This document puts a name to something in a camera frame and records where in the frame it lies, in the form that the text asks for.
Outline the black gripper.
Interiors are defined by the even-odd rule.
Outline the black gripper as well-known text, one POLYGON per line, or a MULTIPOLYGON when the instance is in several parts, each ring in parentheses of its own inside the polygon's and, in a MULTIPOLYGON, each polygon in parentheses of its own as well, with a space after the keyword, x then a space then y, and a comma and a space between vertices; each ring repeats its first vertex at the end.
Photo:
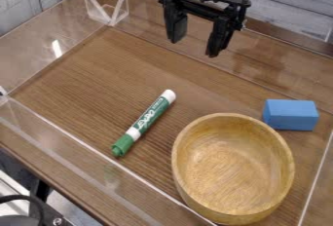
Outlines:
POLYGON ((172 44, 187 32, 187 14, 214 20, 206 55, 216 57, 226 49, 234 29, 243 28, 250 0, 159 0, 164 8, 166 36, 172 44))

